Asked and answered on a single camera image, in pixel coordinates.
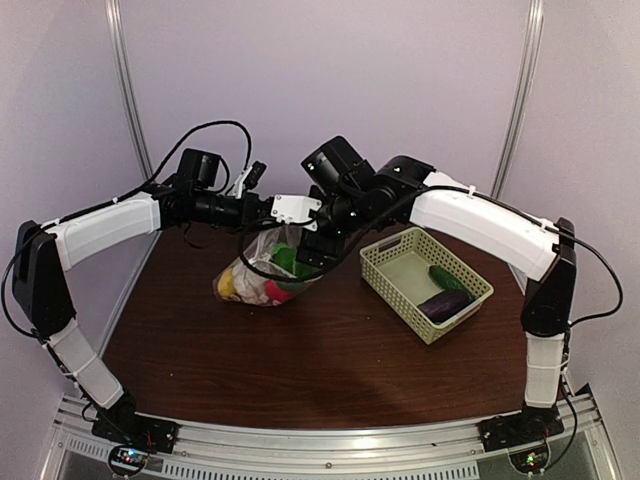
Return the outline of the green toy pepper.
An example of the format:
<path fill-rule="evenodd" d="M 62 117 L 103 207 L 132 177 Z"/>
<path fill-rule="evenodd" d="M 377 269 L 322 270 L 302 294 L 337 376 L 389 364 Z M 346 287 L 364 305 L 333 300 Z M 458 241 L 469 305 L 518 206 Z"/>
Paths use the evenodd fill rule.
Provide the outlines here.
<path fill-rule="evenodd" d="M 277 243 L 272 250 L 271 262 L 295 277 L 311 274 L 313 268 L 299 262 L 296 255 L 296 248 L 289 247 L 285 243 Z"/>

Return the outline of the yellow toy pepper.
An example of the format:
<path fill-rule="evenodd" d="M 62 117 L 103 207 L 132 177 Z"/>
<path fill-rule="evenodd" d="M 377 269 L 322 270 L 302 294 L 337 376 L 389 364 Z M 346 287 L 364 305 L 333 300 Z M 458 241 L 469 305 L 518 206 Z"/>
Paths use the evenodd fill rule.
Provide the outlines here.
<path fill-rule="evenodd" d="M 236 294 L 236 288 L 233 283 L 233 272 L 231 269 L 225 270 L 218 278 L 216 291 L 223 299 L 232 298 Z"/>

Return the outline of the clear zip top bag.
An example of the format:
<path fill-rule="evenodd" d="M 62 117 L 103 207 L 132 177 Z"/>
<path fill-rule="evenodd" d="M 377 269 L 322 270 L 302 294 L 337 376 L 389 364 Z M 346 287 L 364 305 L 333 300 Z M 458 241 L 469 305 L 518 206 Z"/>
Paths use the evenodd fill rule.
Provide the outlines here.
<path fill-rule="evenodd" d="M 241 261 L 240 258 L 236 258 L 213 281 L 213 292 L 216 298 L 220 301 L 245 304 L 240 301 L 240 298 L 236 294 L 232 298 L 223 299 L 218 295 L 216 291 L 216 284 L 219 276 L 225 270 L 227 269 L 232 270 L 232 268 L 235 265 L 240 263 L 244 264 L 250 271 L 265 278 L 266 281 L 274 280 L 281 288 L 292 292 L 293 298 L 296 297 L 298 294 L 304 292 L 307 288 L 311 286 L 311 284 L 314 281 L 317 281 L 317 278 L 306 280 L 306 281 L 300 281 L 300 278 L 306 277 L 308 275 L 311 275 L 312 273 L 315 273 L 316 271 L 319 270 L 318 267 L 311 266 L 313 268 L 313 272 L 311 274 L 295 277 L 271 262 L 272 250 L 277 243 L 285 243 L 289 247 L 296 248 L 297 254 L 298 254 L 299 244 L 302 239 L 303 233 L 307 233 L 307 230 L 299 226 L 279 226 L 279 227 L 266 229 L 261 231 L 260 233 L 257 233 L 254 239 L 244 249 L 243 253 L 247 261 L 251 264 L 251 266 L 254 269 L 258 270 L 258 273 L 249 269 L 247 265 Z M 275 307 L 279 305 L 274 305 L 270 301 L 267 305 L 254 305 L 254 306 Z"/>

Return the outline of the white toy cauliflower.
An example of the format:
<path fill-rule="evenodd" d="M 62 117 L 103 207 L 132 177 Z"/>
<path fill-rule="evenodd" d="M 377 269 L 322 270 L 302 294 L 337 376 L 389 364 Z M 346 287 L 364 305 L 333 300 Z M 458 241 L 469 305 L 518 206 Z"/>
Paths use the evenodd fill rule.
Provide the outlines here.
<path fill-rule="evenodd" d="M 240 301 L 251 305 L 267 305 L 270 298 L 265 292 L 266 279 L 240 263 L 232 268 L 232 282 Z"/>

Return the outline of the dark green toy cucumber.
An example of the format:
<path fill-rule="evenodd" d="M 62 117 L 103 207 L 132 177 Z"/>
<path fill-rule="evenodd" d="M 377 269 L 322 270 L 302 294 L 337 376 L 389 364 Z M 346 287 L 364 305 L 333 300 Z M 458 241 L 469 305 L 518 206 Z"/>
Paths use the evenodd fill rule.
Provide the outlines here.
<path fill-rule="evenodd" d="M 465 285 L 444 268 L 437 265 L 431 265 L 428 269 L 428 274 L 432 281 L 441 289 L 459 290 L 464 292 L 468 297 L 473 297 L 472 293 L 465 287 Z"/>

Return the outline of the purple toy eggplant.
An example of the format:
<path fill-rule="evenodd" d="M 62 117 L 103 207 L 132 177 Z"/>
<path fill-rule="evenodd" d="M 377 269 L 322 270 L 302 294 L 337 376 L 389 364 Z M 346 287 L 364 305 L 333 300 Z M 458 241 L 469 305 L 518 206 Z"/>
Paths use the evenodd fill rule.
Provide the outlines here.
<path fill-rule="evenodd" d="M 418 305 L 418 309 L 432 323 L 440 324 L 459 313 L 470 303 L 470 297 L 461 290 L 446 290 Z"/>

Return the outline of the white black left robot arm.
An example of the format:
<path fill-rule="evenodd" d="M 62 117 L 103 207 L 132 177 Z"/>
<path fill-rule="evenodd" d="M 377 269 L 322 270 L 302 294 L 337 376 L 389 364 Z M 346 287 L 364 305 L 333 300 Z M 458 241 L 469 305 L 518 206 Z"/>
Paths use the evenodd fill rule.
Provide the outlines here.
<path fill-rule="evenodd" d="M 150 178 L 96 206 L 39 224 L 24 222 L 3 283 L 37 340 L 96 410 L 97 423 L 123 444 L 137 442 L 144 424 L 134 397 L 109 370 L 80 327 L 70 273 L 125 242 L 186 223 L 240 228 L 269 210 L 254 189 L 266 166 L 245 165 L 230 191 L 214 188 L 220 156 L 183 152 L 177 171 Z"/>

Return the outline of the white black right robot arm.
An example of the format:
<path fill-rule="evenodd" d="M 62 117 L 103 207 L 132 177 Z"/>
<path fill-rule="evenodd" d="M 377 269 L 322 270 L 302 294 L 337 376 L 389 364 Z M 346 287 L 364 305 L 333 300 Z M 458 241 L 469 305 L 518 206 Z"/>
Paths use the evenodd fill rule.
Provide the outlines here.
<path fill-rule="evenodd" d="M 410 156 L 395 156 L 374 169 L 342 136 L 321 145 L 301 166 L 314 183 L 311 197 L 320 202 L 317 210 L 303 210 L 316 228 L 302 236 L 302 263 L 327 272 L 346 256 L 352 234 L 401 223 L 455 237 L 526 275 L 524 405 L 484 429 L 495 438 L 498 427 L 509 427 L 526 442 L 558 432 L 557 393 L 576 279 L 573 224 L 518 213 Z"/>

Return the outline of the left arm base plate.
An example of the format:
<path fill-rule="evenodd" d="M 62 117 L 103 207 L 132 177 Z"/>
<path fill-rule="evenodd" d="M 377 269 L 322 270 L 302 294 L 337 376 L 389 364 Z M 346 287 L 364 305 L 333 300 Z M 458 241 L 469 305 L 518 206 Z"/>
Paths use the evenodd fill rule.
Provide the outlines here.
<path fill-rule="evenodd" d="M 91 433 L 93 436 L 147 452 L 171 454 L 178 430 L 179 426 L 174 421 L 133 414 L 124 419 L 99 416 Z"/>

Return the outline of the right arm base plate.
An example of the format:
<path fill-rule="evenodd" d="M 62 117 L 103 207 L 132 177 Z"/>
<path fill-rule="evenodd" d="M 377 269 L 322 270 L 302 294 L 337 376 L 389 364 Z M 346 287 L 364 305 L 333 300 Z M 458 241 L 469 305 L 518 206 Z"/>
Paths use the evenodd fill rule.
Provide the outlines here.
<path fill-rule="evenodd" d="M 478 422 L 476 426 L 485 452 L 542 442 L 564 432 L 564 424 L 556 406 L 523 406 L 516 413 L 494 416 Z"/>

